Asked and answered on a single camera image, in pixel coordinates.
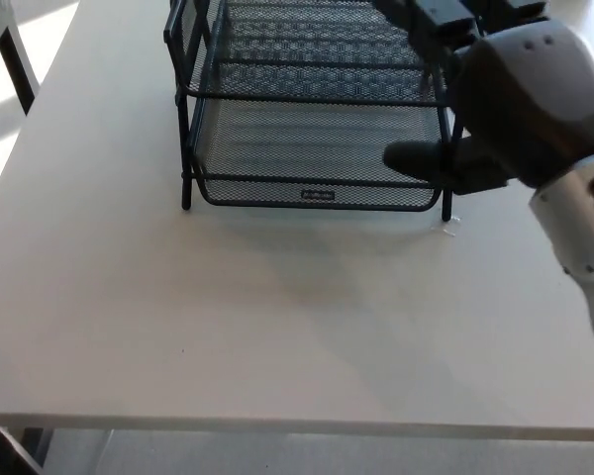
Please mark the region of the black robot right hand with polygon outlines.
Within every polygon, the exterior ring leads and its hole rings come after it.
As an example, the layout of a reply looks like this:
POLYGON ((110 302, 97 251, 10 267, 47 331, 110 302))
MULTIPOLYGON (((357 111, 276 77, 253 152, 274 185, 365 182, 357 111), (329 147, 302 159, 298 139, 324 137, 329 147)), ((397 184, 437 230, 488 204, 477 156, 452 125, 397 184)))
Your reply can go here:
POLYGON ((594 154, 594 53, 543 1, 378 1, 445 74, 449 142, 395 142, 384 165, 457 195, 539 188, 594 154))

